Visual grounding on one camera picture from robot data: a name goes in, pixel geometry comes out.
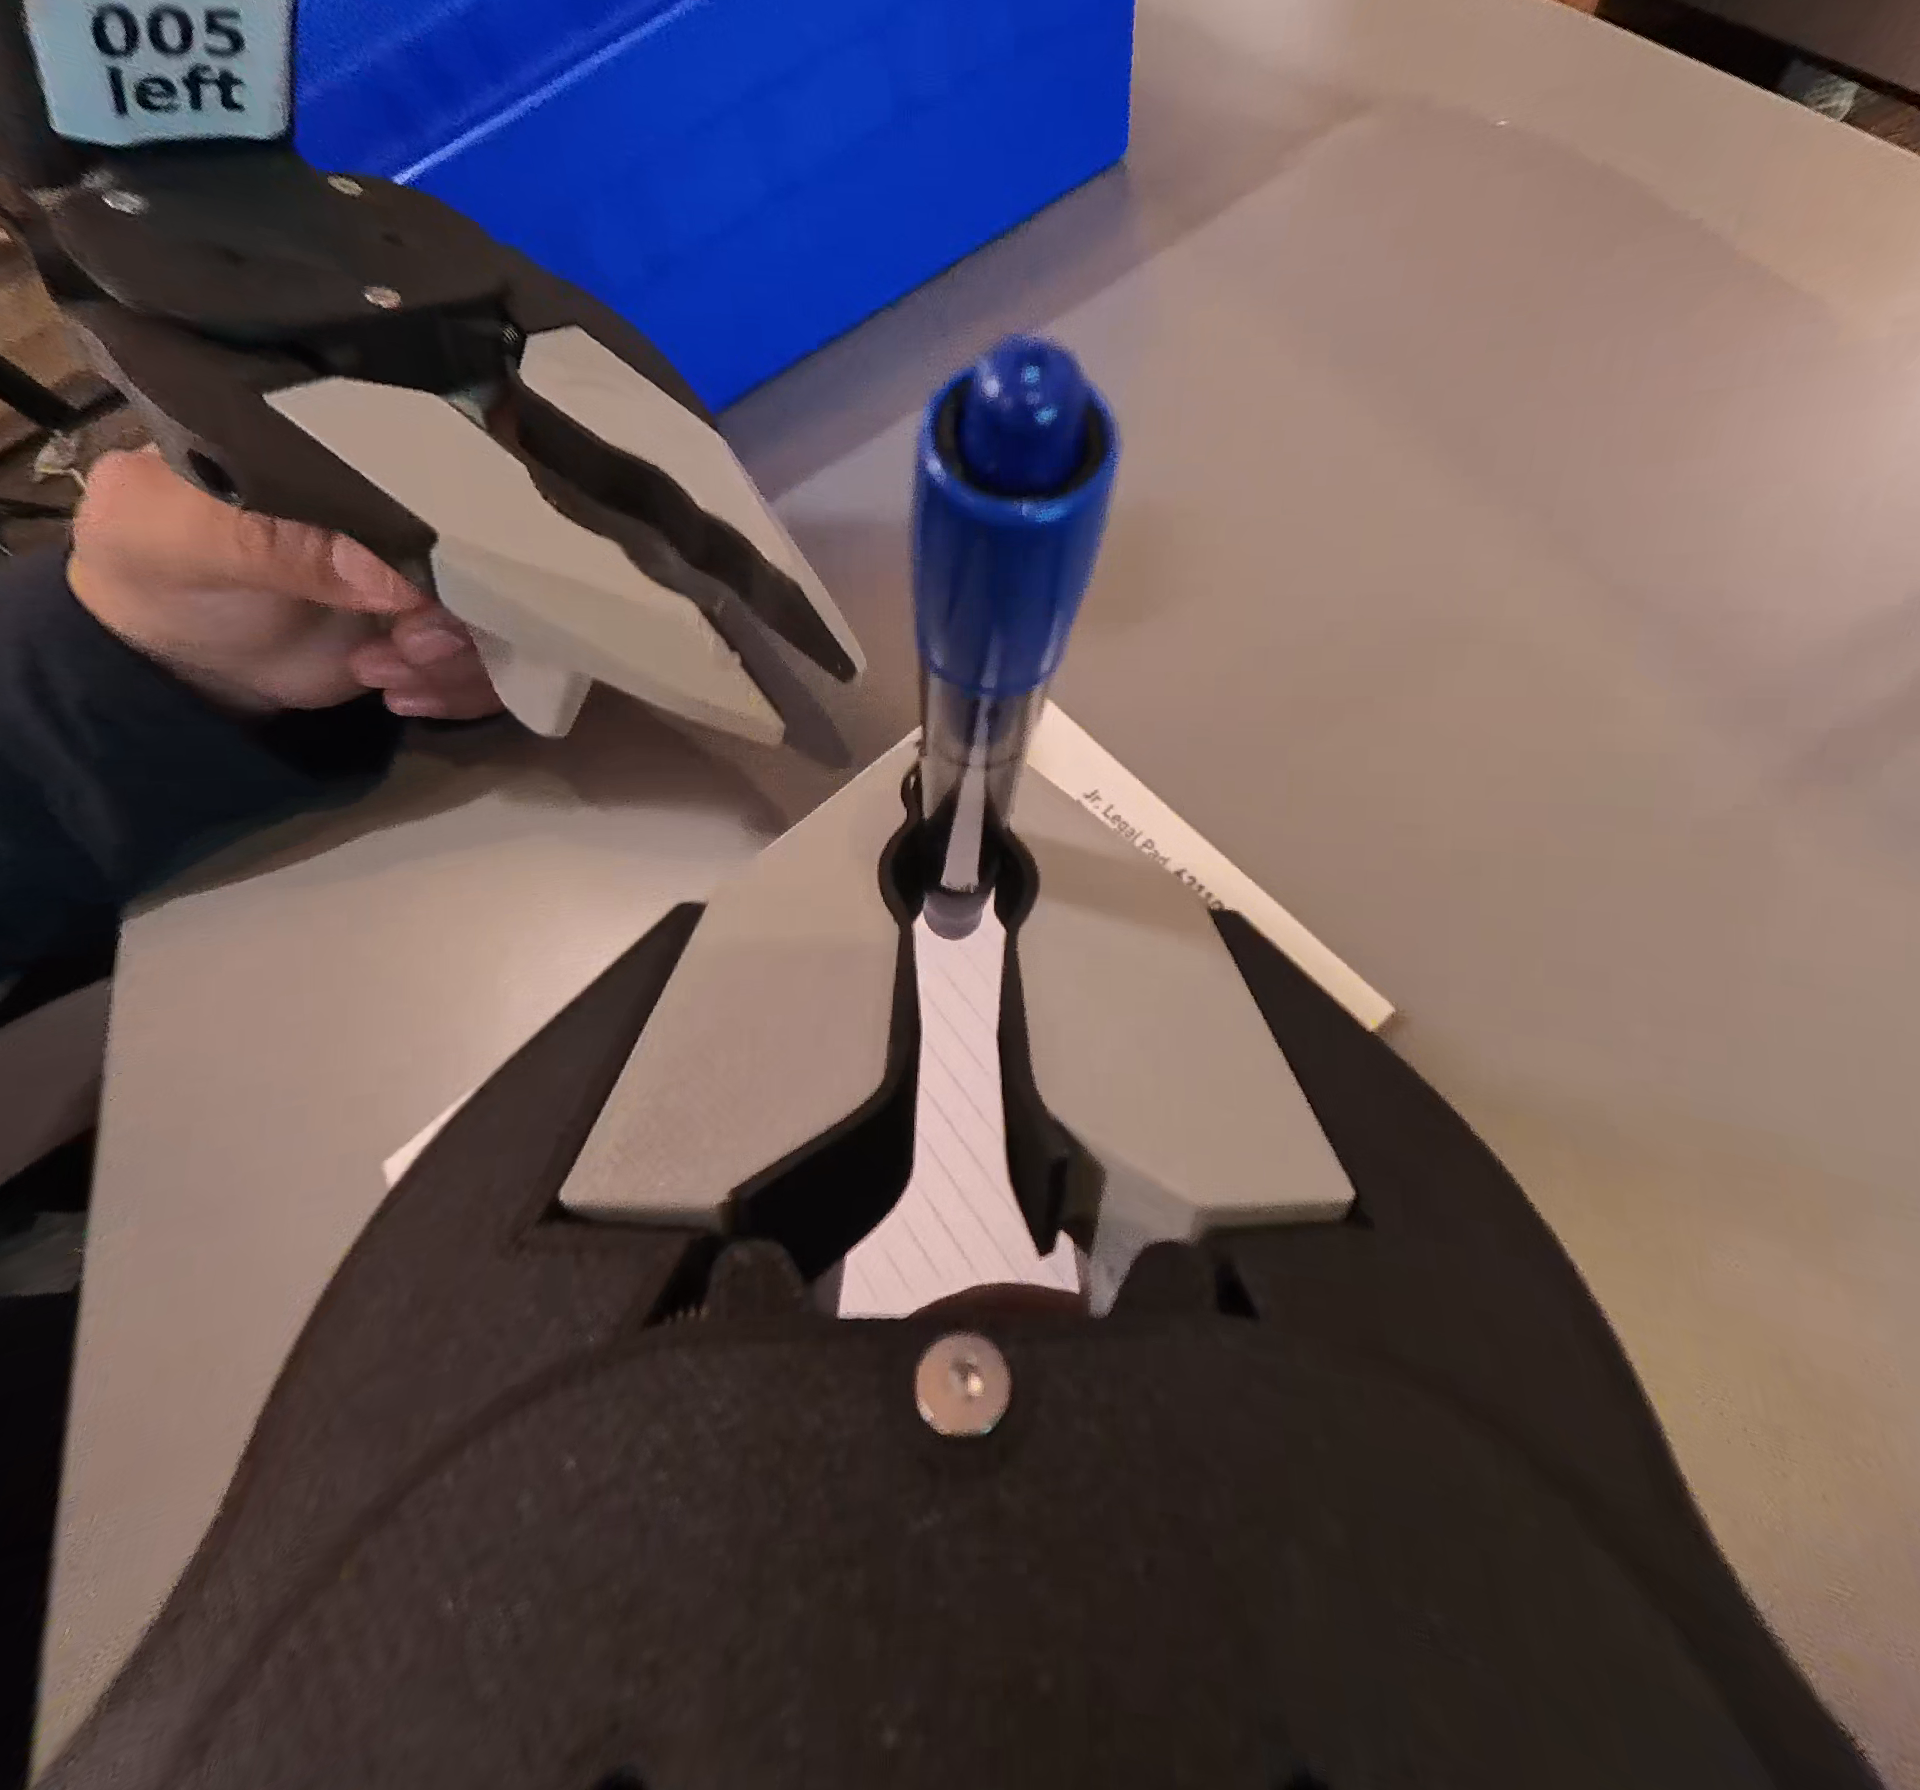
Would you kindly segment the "grey desk mat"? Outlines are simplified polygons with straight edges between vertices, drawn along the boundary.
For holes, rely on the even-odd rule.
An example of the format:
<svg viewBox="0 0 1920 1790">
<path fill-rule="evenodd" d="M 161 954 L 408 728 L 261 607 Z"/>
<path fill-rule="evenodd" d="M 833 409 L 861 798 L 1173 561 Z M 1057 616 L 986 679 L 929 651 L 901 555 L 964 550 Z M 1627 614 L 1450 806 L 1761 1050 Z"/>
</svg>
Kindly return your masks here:
<svg viewBox="0 0 1920 1790">
<path fill-rule="evenodd" d="M 1621 176 L 1320 113 L 1098 183 L 734 406 L 905 720 L 906 429 L 1116 404 L 1064 708 L 1395 1004 L 1784 1619 L 1916 1615 L 1916 344 Z"/>
</svg>

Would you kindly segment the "blue plastic bin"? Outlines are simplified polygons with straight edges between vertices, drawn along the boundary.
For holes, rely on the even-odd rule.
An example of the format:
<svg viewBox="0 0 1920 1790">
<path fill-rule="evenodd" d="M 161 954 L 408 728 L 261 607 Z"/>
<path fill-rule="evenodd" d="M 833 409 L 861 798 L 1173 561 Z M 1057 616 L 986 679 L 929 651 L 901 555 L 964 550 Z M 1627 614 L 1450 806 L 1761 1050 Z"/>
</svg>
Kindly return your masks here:
<svg viewBox="0 0 1920 1790">
<path fill-rule="evenodd" d="M 1136 0 L 301 0 L 301 152 L 435 193 L 724 408 L 1115 168 Z"/>
</svg>

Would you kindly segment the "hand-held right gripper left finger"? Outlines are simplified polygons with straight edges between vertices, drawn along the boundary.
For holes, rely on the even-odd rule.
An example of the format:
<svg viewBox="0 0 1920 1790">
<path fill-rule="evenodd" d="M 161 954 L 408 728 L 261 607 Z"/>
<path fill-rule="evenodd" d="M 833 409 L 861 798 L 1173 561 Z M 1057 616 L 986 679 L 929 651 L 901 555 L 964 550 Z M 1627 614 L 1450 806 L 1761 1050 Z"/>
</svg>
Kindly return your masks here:
<svg viewBox="0 0 1920 1790">
<path fill-rule="evenodd" d="M 905 735 L 738 870 L 691 926 L 564 1177 L 584 1219 L 781 1246 L 804 1278 L 901 1200 L 915 1153 Z"/>
</svg>

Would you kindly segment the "white lined notepad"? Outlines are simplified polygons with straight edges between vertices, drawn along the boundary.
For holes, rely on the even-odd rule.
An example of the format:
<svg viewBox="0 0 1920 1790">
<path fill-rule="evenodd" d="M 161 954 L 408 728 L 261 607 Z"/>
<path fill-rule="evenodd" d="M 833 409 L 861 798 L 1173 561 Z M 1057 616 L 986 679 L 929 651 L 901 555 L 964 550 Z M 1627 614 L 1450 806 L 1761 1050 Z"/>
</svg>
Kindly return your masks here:
<svg viewBox="0 0 1920 1790">
<path fill-rule="evenodd" d="M 1116 840 L 1190 887 L 1223 937 L 1234 932 L 1273 941 L 1367 1031 L 1381 1031 L 1395 1018 L 1397 1008 L 1383 990 L 1224 857 L 1058 702 L 1049 702 L 1038 717 L 1015 814 L 1019 808 L 1082 808 Z M 680 932 L 660 927 L 669 976 L 700 911 L 703 906 L 691 906 Z M 1036 1248 L 1011 1181 L 999 1054 L 1005 943 L 1002 914 L 995 910 L 971 937 L 941 937 L 915 915 L 921 1057 L 913 1165 L 901 1200 L 829 1272 L 831 1280 L 840 1280 L 842 1315 L 903 1318 L 984 1283 L 1055 1292 L 1084 1286 L 1069 1238 L 1061 1238 L 1050 1254 Z M 641 1018 L 617 1018 L 614 1029 L 633 1037 L 613 1046 L 613 1071 L 603 1076 L 607 1092 L 584 1095 L 586 1126 L 579 1143 L 563 1153 L 559 1192 L 660 992 L 641 995 L 648 1001 Z"/>
</svg>

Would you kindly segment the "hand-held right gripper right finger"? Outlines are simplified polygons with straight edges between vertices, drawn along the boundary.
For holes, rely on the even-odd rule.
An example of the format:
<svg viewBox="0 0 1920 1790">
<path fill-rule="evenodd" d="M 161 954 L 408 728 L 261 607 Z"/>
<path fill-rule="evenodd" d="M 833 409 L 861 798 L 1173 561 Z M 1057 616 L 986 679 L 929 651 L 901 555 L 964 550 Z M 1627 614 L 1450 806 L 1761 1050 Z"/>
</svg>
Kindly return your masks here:
<svg viewBox="0 0 1920 1790">
<path fill-rule="evenodd" d="M 1006 1160 L 1088 1310 L 1148 1248 L 1346 1219 L 1355 1180 L 1202 898 L 1080 806 L 1019 806 L 1011 835 Z"/>
</svg>

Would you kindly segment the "blue pen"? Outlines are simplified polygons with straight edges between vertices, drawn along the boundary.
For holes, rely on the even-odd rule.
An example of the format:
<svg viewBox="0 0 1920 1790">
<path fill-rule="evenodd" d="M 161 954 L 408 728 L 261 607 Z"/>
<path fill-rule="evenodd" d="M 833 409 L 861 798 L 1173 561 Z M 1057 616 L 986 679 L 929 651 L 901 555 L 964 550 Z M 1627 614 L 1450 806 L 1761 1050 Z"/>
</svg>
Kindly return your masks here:
<svg viewBox="0 0 1920 1790">
<path fill-rule="evenodd" d="M 911 520 L 926 927 L 971 937 L 996 892 L 1049 690 L 1090 591 L 1120 435 L 1079 358 L 1012 334 L 924 406 Z"/>
</svg>

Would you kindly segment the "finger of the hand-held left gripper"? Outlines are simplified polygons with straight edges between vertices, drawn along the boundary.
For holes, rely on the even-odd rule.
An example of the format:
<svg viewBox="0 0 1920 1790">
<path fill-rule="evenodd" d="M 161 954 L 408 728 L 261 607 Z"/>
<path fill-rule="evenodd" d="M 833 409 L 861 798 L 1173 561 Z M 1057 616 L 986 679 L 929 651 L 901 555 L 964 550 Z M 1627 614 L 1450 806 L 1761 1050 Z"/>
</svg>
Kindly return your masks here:
<svg viewBox="0 0 1920 1790">
<path fill-rule="evenodd" d="M 654 554 L 636 561 L 444 398 L 333 375 L 268 404 L 435 531 L 435 591 L 527 728 L 563 738 L 603 684 L 679 721 L 848 765 L 842 728 L 787 664 L 773 619 L 700 570 L 688 542 L 642 526 Z"/>
<path fill-rule="evenodd" d="M 720 429 L 572 322 L 525 334 L 500 425 L 540 491 L 692 601 L 743 657 L 765 639 L 838 684 L 867 657 Z"/>
</svg>

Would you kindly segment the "person's left hand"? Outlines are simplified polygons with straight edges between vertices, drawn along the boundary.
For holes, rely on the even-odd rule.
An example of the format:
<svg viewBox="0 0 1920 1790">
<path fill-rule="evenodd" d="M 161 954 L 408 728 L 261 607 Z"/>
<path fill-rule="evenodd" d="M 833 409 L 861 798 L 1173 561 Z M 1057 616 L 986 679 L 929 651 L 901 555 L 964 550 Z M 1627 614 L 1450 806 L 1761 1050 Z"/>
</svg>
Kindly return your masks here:
<svg viewBox="0 0 1920 1790">
<path fill-rule="evenodd" d="M 100 457 L 70 529 L 76 601 L 228 711 L 367 695 L 415 721 L 505 709 L 468 625 L 428 590 L 343 534 L 203 491 L 152 447 Z"/>
</svg>

